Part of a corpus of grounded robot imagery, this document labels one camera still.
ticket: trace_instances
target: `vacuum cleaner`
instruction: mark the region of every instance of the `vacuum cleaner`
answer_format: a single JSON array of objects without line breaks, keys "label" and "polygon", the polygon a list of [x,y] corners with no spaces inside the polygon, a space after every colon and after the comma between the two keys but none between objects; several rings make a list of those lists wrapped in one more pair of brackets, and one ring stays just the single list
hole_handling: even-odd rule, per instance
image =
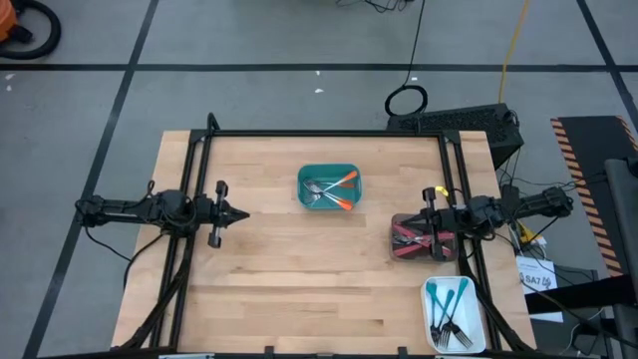
[{"label": "vacuum cleaner", "polygon": [[[36,49],[9,50],[7,45],[11,42],[29,44],[34,39],[33,33],[18,22],[18,17],[26,9],[39,11],[49,19],[49,38]],[[35,0],[0,0],[0,58],[31,60],[49,55],[58,46],[61,35],[60,19],[48,6]]]}]

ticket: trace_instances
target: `gray floor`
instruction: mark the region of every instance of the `gray floor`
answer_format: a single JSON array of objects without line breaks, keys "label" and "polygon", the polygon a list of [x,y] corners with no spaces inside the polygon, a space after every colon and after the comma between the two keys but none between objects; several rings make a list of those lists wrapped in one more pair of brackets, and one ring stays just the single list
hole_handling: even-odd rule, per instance
[{"label": "gray floor", "polygon": [[[41,64],[126,64],[150,0],[47,0],[64,26]],[[416,54],[422,64],[499,64],[522,1],[429,0]],[[638,64],[630,0],[588,1],[614,60]],[[377,14],[334,1],[159,0],[141,64],[391,63],[409,61],[419,2]],[[27,24],[46,28],[38,16]],[[0,64],[12,63],[0,60]],[[513,64],[604,65],[572,0],[535,0]],[[96,193],[138,197],[160,134],[200,128],[214,111],[226,129],[383,129],[386,96],[405,72],[136,72]],[[416,72],[428,110],[496,102],[498,72]],[[122,72],[0,72],[0,347],[22,356],[84,187]],[[638,96],[638,74],[623,74]],[[396,111],[416,99],[399,98]],[[607,73],[509,73],[505,101],[527,142],[516,170],[532,181],[570,180],[549,119],[629,119]],[[534,192],[539,188],[522,186]],[[603,270],[576,199],[574,214],[546,232],[556,263]],[[545,220],[531,219],[531,228]],[[109,225],[96,237],[130,255],[137,228]],[[81,235],[40,355],[105,350],[122,299],[125,263]]]}]

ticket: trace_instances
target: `black metal frame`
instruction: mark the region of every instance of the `black metal frame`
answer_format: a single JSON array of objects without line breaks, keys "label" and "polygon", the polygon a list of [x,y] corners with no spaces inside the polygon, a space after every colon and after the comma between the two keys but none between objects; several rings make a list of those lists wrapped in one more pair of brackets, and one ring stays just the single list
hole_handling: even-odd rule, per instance
[{"label": "black metal frame", "polygon": [[[430,131],[430,132],[389,132],[389,131],[296,131],[296,130],[221,130],[219,125],[212,114],[208,115],[208,127],[206,130],[191,130],[188,139],[188,148],[186,150],[186,157],[183,166],[183,172],[181,176],[181,183],[179,189],[184,193],[187,192],[190,183],[190,177],[193,170],[193,162],[196,148],[199,143],[203,143],[201,158],[199,161],[199,168],[197,170],[197,180],[195,185],[195,195],[203,194],[203,187],[206,178],[206,169],[208,165],[210,148],[213,138],[215,137],[378,137],[378,138],[434,138],[439,142],[439,150],[441,154],[441,164],[444,174],[444,181],[447,188],[454,188],[454,178],[452,175],[452,168],[450,164],[450,158],[448,153],[448,142],[454,145],[455,158],[459,169],[461,191],[463,192],[464,201],[468,201],[471,197],[470,181],[468,178],[468,172],[466,169],[465,158],[463,149],[461,146],[461,139],[458,131]],[[456,198],[451,196],[452,204],[456,204]],[[185,238],[185,246],[183,250],[183,256],[179,270],[172,276],[175,264],[175,258],[177,255],[177,248],[180,237],[172,236],[169,240],[168,250],[166,252],[166,259],[164,263],[163,274],[159,289],[159,301],[156,307],[152,310],[150,315],[145,320],[144,327],[147,330],[138,330],[134,334],[133,338],[127,341],[122,347],[114,348],[108,352],[87,353],[77,355],[65,355],[54,358],[58,359],[92,359],[92,358],[157,358],[159,355],[168,355],[177,353],[177,344],[179,340],[179,334],[181,329],[181,321],[183,318],[183,311],[185,306],[185,297],[188,288],[188,277],[190,274],[190,264],[192,262],[192,255],[194,249],[195,235],[191,235]],[[485,262],[483,252],[480,246],[479,240],[472,241],[476,265],[478,269],[478,285],[480,289],[489,295],[489,284],[487,278],[487,272],[485,268]],[[460,248],[465,252],[465,247],[460,245]],[[167,346],[160,346],[160,337],[163,327],[163,313],[169,305],[172,298],[176,295],[174,313],[172,323],[170,326],[170,334]],[[489,341],[491,350],[486,350],[481,353],[481,357],[491,358],[548,358],[552,356],[529,353],[520,351],[501,351],[499,333],[494,325],[493,321],[486,316],[487,330],[489,334]],[[151,336],[149,341],[149,348],[142,348],[145,340],[148,336]],[[421,359],[421,358],[435,358],[436,355],[409,355],[407,348],[398,348],[398,354],[388,355],[341,355],[335,354],[332,357],[339,357],[340,359],[361,359],[361,358],[397,358],[397,355],[401,359]],[[264,353],[215,353],[215,358],[246,358],[246,359],[273,359],[275,356],[273,347],[266,347]],[[308,357],[319,357],[320,354],[276,354],[277,358],[289,358],[289,359],[301,359]]]}]

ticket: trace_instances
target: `teal plastic bin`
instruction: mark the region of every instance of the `teal plastic bin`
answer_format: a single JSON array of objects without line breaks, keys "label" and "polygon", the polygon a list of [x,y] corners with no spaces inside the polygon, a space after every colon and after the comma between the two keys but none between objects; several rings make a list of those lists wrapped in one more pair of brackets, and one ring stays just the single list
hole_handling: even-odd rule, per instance
[{"label": "teal plastic bin", "polygon": [[312,202],[304,200],[307,199],[308,195],[312,194],[312,191],[304,185],[304,181],[308,179],[316,181],[319,187],[324,189],[329,186],[327,183],[334,183],[352,171],[356,171],[359,175],[346,181],[346,183],[352,183],[354,188],[336,185],[330,188],[328,192],[343,199],[350,199],[352,200],[353,205],[356,205],[359,199],[361,199],[362,194],[361,172],[356,166],[350,164],[306,165],[302,167],[297,175],[297,197],[299,198],[299,201],[309,209],[345,210],[326,195],[322,195],[321,198]]}]

